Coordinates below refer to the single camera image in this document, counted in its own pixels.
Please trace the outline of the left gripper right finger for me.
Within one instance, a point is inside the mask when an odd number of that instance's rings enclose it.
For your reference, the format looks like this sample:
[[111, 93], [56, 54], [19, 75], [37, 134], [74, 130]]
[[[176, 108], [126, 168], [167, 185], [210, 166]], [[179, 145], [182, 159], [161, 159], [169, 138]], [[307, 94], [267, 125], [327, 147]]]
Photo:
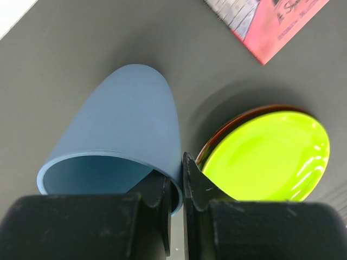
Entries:
[[186, 259], [346, 259], [346, 227], [322, 203], [236, 201], [183, 159]]

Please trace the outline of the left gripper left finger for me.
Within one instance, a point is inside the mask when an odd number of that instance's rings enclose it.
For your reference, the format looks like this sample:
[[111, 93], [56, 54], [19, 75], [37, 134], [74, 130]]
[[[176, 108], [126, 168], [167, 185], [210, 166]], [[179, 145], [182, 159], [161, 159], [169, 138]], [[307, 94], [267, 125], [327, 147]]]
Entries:
[[171, 186], [153, 171], [126, 194], [22, 197], [1, 221], [1, 259], [166, 259]]

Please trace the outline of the green plate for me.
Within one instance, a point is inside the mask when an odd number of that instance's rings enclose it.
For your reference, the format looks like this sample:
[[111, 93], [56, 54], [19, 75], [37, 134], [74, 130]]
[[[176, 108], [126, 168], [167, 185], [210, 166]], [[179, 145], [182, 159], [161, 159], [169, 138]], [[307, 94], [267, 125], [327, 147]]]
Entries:
[[235, 200], [300, 202], [318, 185], [329, 156], [329, 136], [317, 119], [279, 111], [232, 130], [202, 172]]

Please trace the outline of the red floral plate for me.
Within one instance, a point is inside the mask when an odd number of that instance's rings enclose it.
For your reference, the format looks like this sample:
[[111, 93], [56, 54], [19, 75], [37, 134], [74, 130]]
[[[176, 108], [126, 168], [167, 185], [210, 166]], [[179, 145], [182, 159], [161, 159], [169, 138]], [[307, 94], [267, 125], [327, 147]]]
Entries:
[[307, 110], [304, 110], [300, 107], [287, 105], [287, 104], [272, 104], [265, 105], [261, 107], [256, 107], [250, 109], [246, 112], [239, 114], [238, 116], [232, 118], [228, 122], [226, 122], [223, 126], [221, 126], [212, 136], [211, 138], [204, 144], [199, 154], [195, 159], [195, 163], [197, 164], [200, 170], [203, 169], [204, 165], [208, 157], [211, 155], [212, 151], [217, 147], [217, 145], [233, 130], [242, 126], [248, 121], [251, 121], [259, 116], [274, 113], [274, 112], [283, 112], [283, 111], [294, 111], [307, 114], [309, 116], [314, 117], [312, 113]]

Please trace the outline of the light blue cup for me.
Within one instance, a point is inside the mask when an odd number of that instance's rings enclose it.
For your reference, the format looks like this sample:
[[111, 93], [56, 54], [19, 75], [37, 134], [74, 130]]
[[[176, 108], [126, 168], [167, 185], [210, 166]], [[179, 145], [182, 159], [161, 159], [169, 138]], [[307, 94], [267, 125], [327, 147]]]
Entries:
[[94, 90], [37, 175], [43, 195], [123, 194], [150, 172], [172, 182], [172, 213], [182, 207], [177, 109], [164, 76], [123, 66]]

